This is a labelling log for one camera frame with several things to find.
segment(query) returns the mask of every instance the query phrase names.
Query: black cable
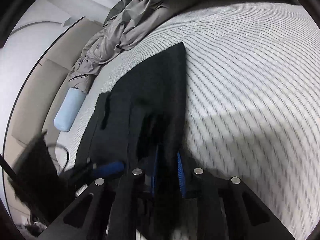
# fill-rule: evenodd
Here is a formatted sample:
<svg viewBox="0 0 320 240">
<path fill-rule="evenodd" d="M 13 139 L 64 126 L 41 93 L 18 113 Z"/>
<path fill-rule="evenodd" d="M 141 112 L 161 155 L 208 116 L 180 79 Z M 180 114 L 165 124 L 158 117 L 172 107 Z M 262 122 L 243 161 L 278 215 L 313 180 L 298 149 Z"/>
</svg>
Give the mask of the black cable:
<svg viewBox="0 0 320 240">
<path fill-rule="evenodd" d="M 63 149 L 67 153 L 67 161 L 66 161 L 66 164 L 63 166 L 62 171 L 61 171 L 61 172 L 64 172 L 64 169 L 66 168 L 66 166 L 67 166 L 67 164 L 69 162 L 70 154 L 69 154 L 67 148 L 64 147 L 63 145 L 59 144 L 59 143 L 51 143 L 51 144 L 47 145 L 47 148 L 52 148 L 52 147 L 57 147 L 57 148 Z"/>
</svg>

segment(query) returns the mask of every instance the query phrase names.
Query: bed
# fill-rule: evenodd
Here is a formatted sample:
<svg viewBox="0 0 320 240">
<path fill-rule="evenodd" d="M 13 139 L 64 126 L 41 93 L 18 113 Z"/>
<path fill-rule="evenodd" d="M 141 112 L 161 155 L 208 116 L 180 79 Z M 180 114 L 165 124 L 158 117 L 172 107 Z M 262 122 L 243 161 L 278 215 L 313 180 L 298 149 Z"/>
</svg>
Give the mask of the bed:
<svg viewBox="0 0 320 240">
<path fill-rule="evenodd" d="M 67 169 L 98 95 L 181 41 L 185 145 L 214 175 L 243 179 L 297 240 L 306 239 L 320 220 L 320 31 L 300 5 L 207 0 L 160 25 L 103 67 L 70 131 L 60 133 Z M 65 153 L 56 155 L 64 166 Z"/>
</svg>

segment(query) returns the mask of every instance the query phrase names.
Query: gray blanket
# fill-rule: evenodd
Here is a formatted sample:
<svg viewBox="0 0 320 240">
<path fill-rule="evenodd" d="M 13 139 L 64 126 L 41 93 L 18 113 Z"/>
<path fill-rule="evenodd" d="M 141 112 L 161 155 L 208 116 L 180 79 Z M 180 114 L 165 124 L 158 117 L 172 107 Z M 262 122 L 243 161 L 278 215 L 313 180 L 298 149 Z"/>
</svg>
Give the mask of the gray blanket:
<svg viewBox="0 0 320 240">
<path fill-rule="evenodd" d="M 86 44 L 69 73 L 69 86 L 87 93 L 101 68 L 123 50 L 132 49 L 149 32 L 197 0 L 122 0 L 103 29 Z"/>
</svg>

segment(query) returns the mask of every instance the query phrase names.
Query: black fabric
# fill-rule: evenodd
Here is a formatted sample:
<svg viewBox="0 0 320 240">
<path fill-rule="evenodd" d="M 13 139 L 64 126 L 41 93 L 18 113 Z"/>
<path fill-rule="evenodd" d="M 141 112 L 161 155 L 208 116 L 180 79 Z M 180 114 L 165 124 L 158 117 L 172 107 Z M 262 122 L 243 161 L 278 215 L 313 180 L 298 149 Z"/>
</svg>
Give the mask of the black fabric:
<svg viewBox="0 0 320 240">
<path fill-rule="evenodd" d="M 81 139 L 75 166 L 122 161 L 127 169 L 146 155 L 146 144 L 163 143 L 174 170 L 184 128 L 186 55 L 176 44 L 139 63 L 99 96 Z"/>
</svg>

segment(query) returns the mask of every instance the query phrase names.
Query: screw head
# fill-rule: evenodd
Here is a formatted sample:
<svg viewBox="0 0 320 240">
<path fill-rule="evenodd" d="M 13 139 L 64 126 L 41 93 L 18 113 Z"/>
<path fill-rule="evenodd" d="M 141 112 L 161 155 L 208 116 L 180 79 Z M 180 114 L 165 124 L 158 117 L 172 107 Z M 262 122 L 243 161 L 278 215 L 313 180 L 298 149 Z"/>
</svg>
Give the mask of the screw head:
<svg viewBox="0 0 320 240">
<path fill-rule="evenodd" d="M 239 184 L 241 182 L 241 179 L 239 179 L 238 177 L 232 177 L 231 182 L 233 184 Z"/>
<path fill-rule="evenodd" d="M 133 175 L 140 175 L 142 173 L 142 169 L 136 168 L 132 171 Z"/>
<path fill-rule="evenodd" d="M 96 179 L 96 180 L 94 181 L 94 183 L 95 183 L 97 186 L 100 186 L 100 185 L 102 185 L 102 184 L 104 183 L 104 179 L 102 179 L 102 178 Z"/>
<path fill-rule="evenodd" d="M 203 173 L 203 169 L 201 169 L 201 168 L 195 168 L 194 170 L 193 170 L 193 172 L 195 173 L 195 174 L 202 174 Z"/>
</svg>

